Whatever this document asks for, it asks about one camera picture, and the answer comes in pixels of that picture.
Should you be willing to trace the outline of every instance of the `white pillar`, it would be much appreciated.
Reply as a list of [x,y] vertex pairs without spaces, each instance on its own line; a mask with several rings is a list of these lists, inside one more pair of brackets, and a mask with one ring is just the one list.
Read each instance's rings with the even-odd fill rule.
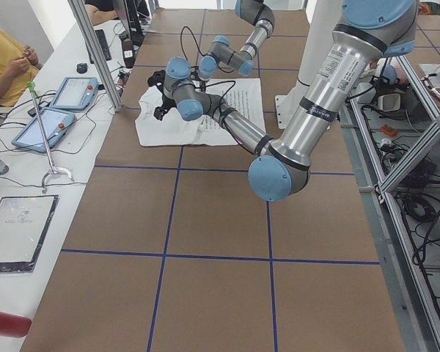
[[297,82],[288,95],[276,96],[277,122],[286,128],[332,47],[332,30],[341,16],[342,0],[316,0]]

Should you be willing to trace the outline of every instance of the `table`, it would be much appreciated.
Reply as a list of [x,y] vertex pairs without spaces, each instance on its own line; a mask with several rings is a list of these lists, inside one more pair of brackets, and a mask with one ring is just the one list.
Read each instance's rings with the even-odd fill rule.
[[[304,12],[276,18],[252,73],[273,136],[308,32]],[[278,203],[249,189],[238,146],[139,145],[138,99],[184,25],[203,51],[252,31],[233,11],[157,11],[150,29],[165,34],[145,39],[21,350],[404,351],[338,124],[309,185]]]
[[[113,28],[119,21],[110,21],[97,28],[103,29],[109,42],[115,36]],[[122,62],[122,51],[119,47],[119,40],[114,41],[111,47],[113,59],[108,62],[110,70],[119,67],[118,62]],[[50,89],[57,89],[66,76],[78,76],[76,73],[76,64],[78,62],[88,62],[88,54],[84,45],[83,37],[75,25],[67,34],[59,47],[46,62],[42,70],[34,80],[37,91],[44,93]],[[88,65],[86,76],[98,77],[94,65]],[[29,93],[25,92],[18,101],[22,103],[30,99]],[[111,104],[105,95],[99,95],[98,104],[89,113],[89,117],[79,120],[71,128],[62,141],[56,146],[60,150],[77,151],[89,135],[89,132],[95,126],[94,131],[88,142],[81,148],[81,152],[70,155],[53,152],[54,160],[57,166],[64,166],[73,173],[76,182],[83,185],[74,186],[51,186],[47,194],[58,194],[59,203],[56,208],[51,226],[48,229],[43,249],[38,258],[36,267],[31,274],[2,274],[0,275],[0,310],[16,315],[27,317],[34,316],[40,299],[47,285],[52,268],[62,247],[62,243],[67,234],[68,228],[72,222],[73,215],[78,207],[80,198],[85,189],[85,183],[91,174],[95,156],[97,155],[104,136],[109,128],[112,119]],[[27,123],[30,117],[27,110],[32,107],[32,103],[16,109],[7,118],[7,122]],[[8,148],[14,148],[10,142],[15,137],[19,129],[11,128],[13,125],[7,125],[0,129],[0,139],[4,140]],[[45,154],[34,152],[19,153],[0,153],[0,158],[10,167],[5,177],[16,180],[20,183],[29,185],[40,185],[43,175],[49,170],[49,165]],[[50,177],[47,183],[68,183],[69,180],[64,177]],[[11,183],[8,180],[0,179],[0,199],[6,196],[34,196],[42,195],[40,188],[25,188]],[[13,339],[0,337],[0,351],[18,351],[22,339]]]

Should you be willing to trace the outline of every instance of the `white table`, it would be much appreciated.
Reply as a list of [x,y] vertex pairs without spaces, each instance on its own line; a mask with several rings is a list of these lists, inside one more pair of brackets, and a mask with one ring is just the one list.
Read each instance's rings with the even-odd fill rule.
[[[117,76],[119,70],[116,69],[120,66],[120,63],[123,64],[124,62],[120,41],[115,37],[113,31],[114,26],[116,26],[116,32],[122,30],[122,26],[117,23],[119,21],[109,21],[96,27],[96,29],[105,31],[108,43],[111,45],[112,60],[107,63],[110,70],[115,70],[112,73],[113,77]],[[84,75],[79,75],[76,72],[76,65],[79,62],[88,63],[88,72]],[[84,40],[77,25],[69,31],[34,80],[38,94],[43,94],[50,89],[58,89],[67,76],[99,77],[96,67],[89,63]],[[30,99],[30,95],[26,91],[18,103],[28,99]],[[81,152],[76,155],[53,153],[56,166],[68,168],[73,173],[75,181],[79,183],[88,181],[95,163],[95,157],[101,148],[114,113],[106,95],[99,97],[99,99],[99,103],[89,113],[89,117],[95,121],[96,127]],[[27,103],[22,108],[15,110],[6,122],[28,122],[30,117],[26,112],[31,107],[32,103]],[[77,118],[81,117],[83,113],[78,113]],[[93,122],[83,117],[67,132],[55,148],[77,151],[93,126]],[[10,149],[15,148],[10,142],[20,130],[14,127],[14,125],[6,125],[0,129],[0,138]],[[47,157],[41,153],[6,152],[0,153],[0,158],[10,168],[4,176],[23,184],[40,185],[43,175],[49,170]],[[69,182],[66,175],[56,175],[47,179],[47,183]],[[0,274],[0,311],[26,316],[31,319],[34,317],[84,189],[85,185],[48,187],[47,194],[58,194],[59,202],[48,228],[40,256],[31,273]],[[0,199],[7,196],[37,195],[42,195],[41,188],[25,188],[8,180],[0,179]],[[19,351],[23,341],[24,337],[20,339],[0,337],[0,352]]]

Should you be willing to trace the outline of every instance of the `red bottle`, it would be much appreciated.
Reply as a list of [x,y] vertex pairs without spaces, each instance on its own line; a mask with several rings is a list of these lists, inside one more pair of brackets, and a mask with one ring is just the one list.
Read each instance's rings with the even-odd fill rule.
[[31,319],[0,312],[0,336],[23,337],[28,334]]

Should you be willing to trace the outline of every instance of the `orange object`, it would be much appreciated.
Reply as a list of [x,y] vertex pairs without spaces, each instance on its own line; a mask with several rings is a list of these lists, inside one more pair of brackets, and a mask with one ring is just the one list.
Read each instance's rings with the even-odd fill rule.
[[380,127],[380,131],[386,134],[390,137],[396,137],[397,136],[397,129],[393,128],[391,126],[388,126],[387,124],[384,124]]

